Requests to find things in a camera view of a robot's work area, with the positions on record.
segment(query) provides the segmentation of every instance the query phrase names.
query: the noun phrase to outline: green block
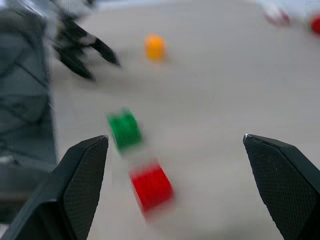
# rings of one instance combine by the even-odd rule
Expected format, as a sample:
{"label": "green block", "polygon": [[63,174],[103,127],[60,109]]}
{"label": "green block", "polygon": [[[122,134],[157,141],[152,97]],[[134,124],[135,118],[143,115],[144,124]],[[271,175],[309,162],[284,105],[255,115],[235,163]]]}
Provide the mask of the green block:
{"label": "green block", "polygon": [[124,149],[142,141],[137,121],[129,110],[107,116],[118,149]]}

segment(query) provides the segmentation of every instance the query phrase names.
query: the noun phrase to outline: white object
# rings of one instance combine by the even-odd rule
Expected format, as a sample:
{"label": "white object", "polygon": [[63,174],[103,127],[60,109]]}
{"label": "white object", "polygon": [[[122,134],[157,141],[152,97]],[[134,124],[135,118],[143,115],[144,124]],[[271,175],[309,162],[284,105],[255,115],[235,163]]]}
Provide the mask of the white object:
{"label": "white object", "polygon": [[276,4],[266,4],[263,11],[265,18],[273,25],[286,26],[290,24],[288,13]]}

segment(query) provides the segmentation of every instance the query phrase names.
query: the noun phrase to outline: beige tabletop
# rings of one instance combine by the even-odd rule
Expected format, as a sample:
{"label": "beige tabletop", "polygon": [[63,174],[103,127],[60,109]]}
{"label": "beige tabletop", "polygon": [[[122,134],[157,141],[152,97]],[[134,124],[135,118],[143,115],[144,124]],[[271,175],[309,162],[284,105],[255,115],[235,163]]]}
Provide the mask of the beige tabletop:
{"label": "beige tabletop", "polygon": [[[112,9],[83,26],[119,55],[94,52],[97,78],[51,63],[58,153],[108,133],[106,113],[128,107],[146,147],[121,157],[111,144],[89,240],[281,240],[242,144],[246,133],[296,145],[320,167],[320,39],[268,25],[251,4],[180,1]],[[167,62],[145,58],[161,34]],[[128,176],[136,159],[158,158],[175,206],[146,222]]]}

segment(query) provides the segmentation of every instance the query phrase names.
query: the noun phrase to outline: textured gripper pad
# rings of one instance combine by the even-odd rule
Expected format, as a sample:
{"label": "textured gripper pad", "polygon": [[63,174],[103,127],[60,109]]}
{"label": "textured gripper pad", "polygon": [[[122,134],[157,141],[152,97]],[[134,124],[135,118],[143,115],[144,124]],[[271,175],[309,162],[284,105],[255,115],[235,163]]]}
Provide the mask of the textured gripper pad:
{"label": "textured gripper pad", "polygon": [[86,151],[63,195],[64,211],[77,240],[87,239],[95,216],[107,149],[106,142],[100,141]]}
{"label": "textured gripper pad", "polygon": [[299,240],[318,194],[276,147],[248,137],[245,149],[260,196],[285,240]]}

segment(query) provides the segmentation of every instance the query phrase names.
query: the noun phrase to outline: orange cylinder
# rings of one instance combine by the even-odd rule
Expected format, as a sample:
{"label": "orange cylinder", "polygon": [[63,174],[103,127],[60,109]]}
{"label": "orange cylinder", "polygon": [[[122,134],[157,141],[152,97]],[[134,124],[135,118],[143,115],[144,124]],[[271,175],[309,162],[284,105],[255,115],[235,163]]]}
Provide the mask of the orange cylinder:
{"label": "orange cylinder", "polygon": [[145,39],[146,57],[152,61],[162,61],[166,56],[166,45],[164,39],[156,34],[151,34]]}

